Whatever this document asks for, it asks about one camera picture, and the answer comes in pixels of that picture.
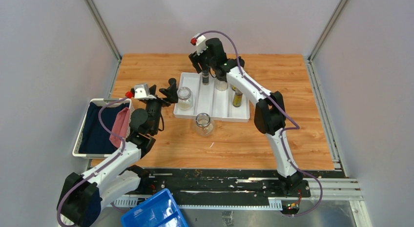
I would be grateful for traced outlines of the small spice bottle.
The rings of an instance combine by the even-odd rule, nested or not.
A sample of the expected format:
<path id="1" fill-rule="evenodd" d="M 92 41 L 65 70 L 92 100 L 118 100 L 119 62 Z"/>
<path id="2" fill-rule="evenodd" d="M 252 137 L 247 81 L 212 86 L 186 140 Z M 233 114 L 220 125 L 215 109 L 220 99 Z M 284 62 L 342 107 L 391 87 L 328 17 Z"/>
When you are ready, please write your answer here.
<path id="1" fill-rule="evenodd" d="M 202 84 L 203 85 L 208 85 L 209 84 L 209 77 L 210 77 L 210 74 L 209 74 L 208 71 L 207 72 L 205 72 L 205 71 L 202 72 Z"/>
<path id="2" fill-rule="evenodd" d="M 175 78 L 170 78 L 168 80 L 168 83 L 169 83 L 170 86 L 175 86 L 176 83 L 177 83 L 177 80 Z"/>

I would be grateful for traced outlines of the black-lid shaker jar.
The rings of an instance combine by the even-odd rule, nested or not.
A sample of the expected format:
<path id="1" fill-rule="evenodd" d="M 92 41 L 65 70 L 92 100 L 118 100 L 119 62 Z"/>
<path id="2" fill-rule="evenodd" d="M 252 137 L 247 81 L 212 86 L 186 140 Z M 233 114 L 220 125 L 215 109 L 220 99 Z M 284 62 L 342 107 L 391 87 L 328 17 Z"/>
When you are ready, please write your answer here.
<path id="1" fill-rule="evenodd" d="M 241 56 L 238 57 L 238 61 L 239 61 L 241 67 L 245 67 L 245 61 L 242 59 Z"/>
<path id="2" fill-rule="evenodd" d="M 228 89 L 228 83 L 226 81 L 221 81 L 219 79 L 215 80 L 215 88 L 218 91 L 226 91 Z"/>

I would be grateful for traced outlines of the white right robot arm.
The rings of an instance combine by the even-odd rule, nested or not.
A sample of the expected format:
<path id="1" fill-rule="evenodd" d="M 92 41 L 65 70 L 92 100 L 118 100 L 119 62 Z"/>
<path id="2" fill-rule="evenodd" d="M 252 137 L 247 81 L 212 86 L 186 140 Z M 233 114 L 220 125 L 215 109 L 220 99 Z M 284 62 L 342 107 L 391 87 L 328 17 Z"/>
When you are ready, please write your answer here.
<path id="1" fill-rule="evenodd" d="M 278 188 L 284 196 L 292 196 L 298 191 L 303 174 L 297 171 L 284 132 L 287 117 L 282 94 L 271 92 L 247 74 L 241 56 L 228 58 L 219 38 L 195 36 L 190 43 L 196 50 L 189 55 L 189 59 L 197 72 L 209 74 L 213 71 L 217 80 L 235 86 L 255 105 L 254 124 L 267 137 L 275 156 Z"/>

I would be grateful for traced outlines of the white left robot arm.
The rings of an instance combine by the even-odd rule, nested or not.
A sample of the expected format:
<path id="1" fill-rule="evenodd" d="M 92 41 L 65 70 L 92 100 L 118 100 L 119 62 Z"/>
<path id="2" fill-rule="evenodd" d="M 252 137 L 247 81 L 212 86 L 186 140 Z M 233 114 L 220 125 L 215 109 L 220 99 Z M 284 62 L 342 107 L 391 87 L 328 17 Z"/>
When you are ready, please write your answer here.
<path id="1" fill-rule="evenodd" d="M 164 95 L 156 95 L 155 85 L 146 83 L 134 86 L 124 98 L 109 100 L 98 112 L 102 128 L 110 135 L 120 139 L 120 147 L 106 159 L 82 174 L 69 174 L 63 184 L 57 205 L 57 221 L 62 227 L 66 224 L 62 217 L 68 219 L 73 227 L 89 227 L 99 217 L 101 211 L 122 195 L 135 191 L 145 194 L 149 190 L 149 172 L 135 165 L 153 147 L 154 136 L 164 128 L 162 108 L 178 102 L 177 80 L 171 78 L 167 88 L 160 88 Z M 122 137 L 108 129 L 101 121 L 102 112 L 120 102 L 134 98 L 146 104 L 145 108 L 135 109 L 128 121 L 129 134 Z"/>

